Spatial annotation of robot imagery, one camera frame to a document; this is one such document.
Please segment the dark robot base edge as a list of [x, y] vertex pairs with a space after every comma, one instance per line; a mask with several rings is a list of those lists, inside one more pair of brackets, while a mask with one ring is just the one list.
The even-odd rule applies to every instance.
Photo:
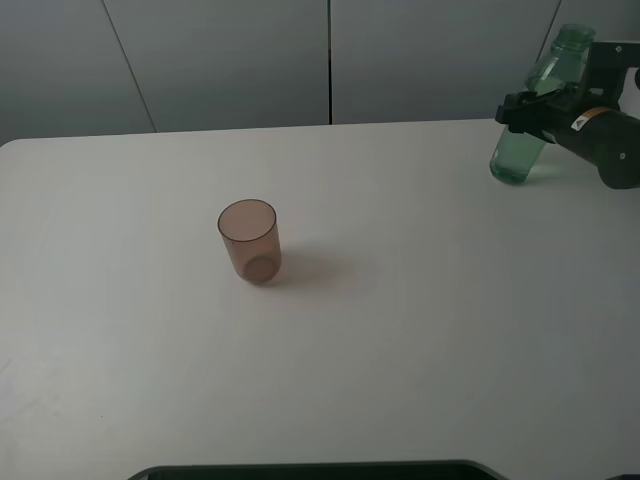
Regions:
[[158, 466], [134, 479], [328, 480], [328, 479], [501, 479], [469, 460]]

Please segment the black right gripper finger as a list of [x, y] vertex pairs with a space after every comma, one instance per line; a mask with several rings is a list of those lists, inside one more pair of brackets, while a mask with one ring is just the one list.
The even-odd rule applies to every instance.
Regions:
[[547, 143], [566, 144], [562, 125], [566, 114], [567, 91], [539, 95], [522, 91], [508, 94], [498, 107], [495, 120], [511, 133], [528, 134]]

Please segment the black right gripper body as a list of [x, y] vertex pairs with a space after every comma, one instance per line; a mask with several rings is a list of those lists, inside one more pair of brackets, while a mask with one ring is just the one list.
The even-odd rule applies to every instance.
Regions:
[[611, 189], [639, 187], [639, 120], [605, 106], [550, 109], [544, 133], [555, 143], [596, 167]]

